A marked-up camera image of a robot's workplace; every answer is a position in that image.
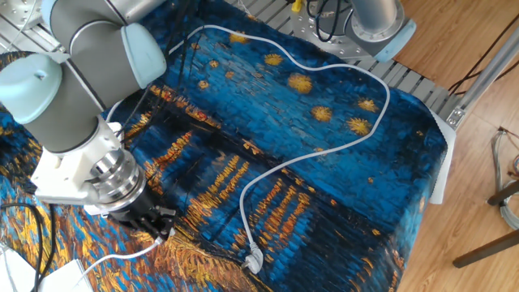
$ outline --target black cable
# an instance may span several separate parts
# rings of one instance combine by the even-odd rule
[[[184,15],[184,16],[186,16],[188,19],[190,19],[195,14],[197,7],[198,7],[197,5],[193,5],[193,6],[189,7],[190,10],[187,12],[187,15]],[[184,72],[184,66],[185,66],[185,63],[186,63],[187,47],[188,47],[188,45],[187,45],[187,36],[188,36],[188,32],[184,31],[184,38],[183,38],[184,45],[182,46],[182,58],[181,58],[180,68],[179,68],[179,71],[178,71],[178,82],[177,82],[177,87],[176,87],[176,89],[174,91],[175,93],[179,92],[180,86],[182,85],[183,72]],[[165,52],[166,54],[168,54],[168,57],[169,57],[169,50],[170,49],[166,49],[166,52]],[[157,99],[157,101],[161,100],[161,92],[160,92],[160,96]],[[132,144],[131,152],[137,148],[137,146],[139,145],[139,143],[141,141],[141,138],[144,136],[144,134],[147,132],[147,130],[157,121],[157,117],[159,117],[160,114],[164,110],[168,110],[169,107],[173,106],[173,104],[174,104],[172,102],[168,106],[164,106],[166,103],[167,103],[167,100],[163,99],[162,102],[153,110],[153,114],[151,115],[150,119],[148,120],[148,122],[144,126],[144,129],[139,133],[139,137],[137,139],[135,139],[135,142]]]
[[[495,39],[495,41],[492,43],[492,45],[487,49],[487,52],[485,52],[485,54],[483,54],[483,56],[481,56],[481,58],[476,62],[476,64],[472,67],[472,69],[470,69],[470,71],[465,75],[465,77],[463,77],[463,79],[457,81],[455,84],[453,84],[451,86],[451,88],[448,89],[450,91],[449,96],[454,94],[465,81],[467,81],[470,78],[474,78],[475,76],[481,74],[481,72],[478,72],[478,73],[476,73],[472,77],[470,75],[470,73],[472,73],[474,70],[476,70],[476,68],[479,66],[479,64],[481,64],[483,59],[492,51],[492,49],[494,49],[494,47],[495,47],[495,45],[497,45],[498,41],[500,41],[500,39],[503,37],[503,35],[513,26],[513,24],[518,19],[519,19],[519,14],[516,15],[516,17],[514,17],[512,19],[512,21],[510,21],[510,23],[507,25],[507,27],[501,32],[501,34]]]
[[[41,273],[40,280],[38,280],[38,284],[41,284],[41,281],[43,281],[43,278],[45,277],[46,273],[49,272],[50,265],[52,264],[54,260],[54,253],[56,252],[56,212],[54,211],[54,205],[49,204],[49,211],[50,211],[50,254],[49,258],[47,259],[47,263],[45,263],[45,267],[43,268],[43,272]]]
[[[313,15],[311,12],[310,12],[310,3],[312,2],[316,2],[318,0],[308,0],[307,1],[307,14],[308,16],[310,16],[311,18],[315,18],[315,15]]]
[[[494,82],[496,82],[497,80],[505,77],[508,73],[510,73],[513,69],[515,69],[517,66],[519,66],[519,60],[517,60],[513,65],[510,66],[509,69],[507,69],[506,71],[504,71],[503,73],[501,73],[499,76],[497,76],[497,78],[494,80]],[[471,75],[469,76],[469,79],[470,78],[474,78],[475,76],[481,74],[481,71],[478,72],[478,73],[475,73],[474,75]],[[463,92],[455,92],[454,95],[461,95],[461,94],[465,94],[467,93],[467,91],[463,91]]]
[[[41,270],[41,261],[42,261],[42,258],[43,258],[43,233],[41,232],[41,230],[43,229],[43,224],[41,223],[41,215],[40,215],[40,212],[38,211],[38,209],[33,206],[33,205],[30,205],[30,204],[25,204],[25,203],[9,203],[9,204],[3,204],[1,207],[0,207],[0,210],[7,210],[8,208],[13,208],[13,207],[25,207],[25,208],[28,208],[31,212],[32,212],[32,215],[34,216],[34,218],[36,219],[36,227],[38,229],[38,238],[39,238],[39,250],[38,250],[38,257],[37,257],[37,260],[36,260],[36,272],[35,272],[35,275],[34,275],[34,292],[37,292],[38,291],[38,288],[40,286],[40,270]]]
[[[319,13],[317,14],[317,17],[315,17],[315,32],[316,32],[317,37],[319,38],[319,40],[322,41],[322,42],[328,42],[328,41],[330,41],[332,39],[333,34],[335,33],[335,29],[337,28],[337,23],[339,22],[339,14],[340,14],[340,10],[341,10],[341,0],[337,0],[337,9],[335,10],[335,19],[333,20],[332,31],[328,35],[328,38],[324,39],[321,36],[320,26],[319,26],[319,19],[321,17],[321,14],[323,13],[324,6],[326,6],[327,3],[328,3],[328,0],[324,0],[323,5],[319,9]]]

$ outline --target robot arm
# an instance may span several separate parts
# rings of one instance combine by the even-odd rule
[[[44,20],[71,57],[58,64],[33,54],[0,73],[0,102],[44,147],[36,196],[91,205],[154,237],[167,237],[174,213],[99,114],[164,74],[158,44],[131,23],[163,2],[44,0]]]

